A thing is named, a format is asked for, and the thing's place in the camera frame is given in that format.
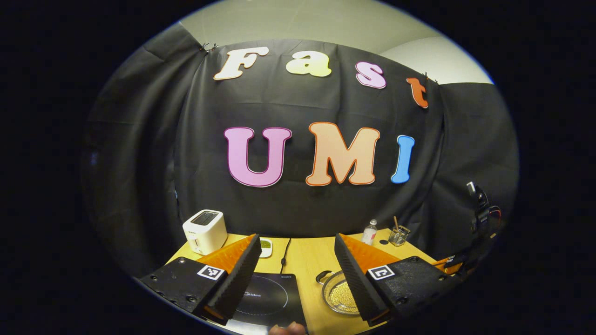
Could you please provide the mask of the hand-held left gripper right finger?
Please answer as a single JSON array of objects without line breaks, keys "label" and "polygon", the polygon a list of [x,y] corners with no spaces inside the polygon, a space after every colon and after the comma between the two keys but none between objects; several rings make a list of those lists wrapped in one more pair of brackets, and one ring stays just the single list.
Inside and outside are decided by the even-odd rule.
[{"label": "hand-held left gripper right finger", "polygon": [[398,259],[344,234],[336,234],[334,252],[361,318],[369,326],[416,314],[460,285],[417,256]]}]

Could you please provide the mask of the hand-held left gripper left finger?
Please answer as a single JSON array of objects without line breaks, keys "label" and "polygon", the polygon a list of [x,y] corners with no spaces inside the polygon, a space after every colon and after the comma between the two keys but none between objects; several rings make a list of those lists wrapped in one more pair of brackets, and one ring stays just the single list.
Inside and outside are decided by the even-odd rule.
[{"label": "hand-held left gripper left finger", "polygon": [[178,257],[140,281],[187,312],[224,326],[233,317],[260,254],[259,234],[252,234],[198,260]]}]

